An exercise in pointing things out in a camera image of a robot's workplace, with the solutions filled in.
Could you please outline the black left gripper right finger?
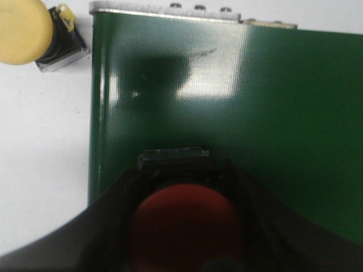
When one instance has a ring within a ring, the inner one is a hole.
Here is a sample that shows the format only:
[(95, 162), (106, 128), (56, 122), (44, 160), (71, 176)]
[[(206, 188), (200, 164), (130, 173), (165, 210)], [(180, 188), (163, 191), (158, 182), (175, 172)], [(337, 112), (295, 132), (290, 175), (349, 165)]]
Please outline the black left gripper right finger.
[(362, 271), (362, 246), (304, 218), (232, 162), (226, 170), (242, 217), (244, 271)]

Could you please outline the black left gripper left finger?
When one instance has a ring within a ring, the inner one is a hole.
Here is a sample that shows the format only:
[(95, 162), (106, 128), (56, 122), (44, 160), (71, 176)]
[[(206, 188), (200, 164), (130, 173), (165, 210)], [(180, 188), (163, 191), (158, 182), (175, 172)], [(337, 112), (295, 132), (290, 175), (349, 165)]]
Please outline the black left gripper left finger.
[(129, 271), (126, 232), (141, 199), (141, 181), (129, 169), (76, 218), (45, 237), (1, 257), (1, 271)]

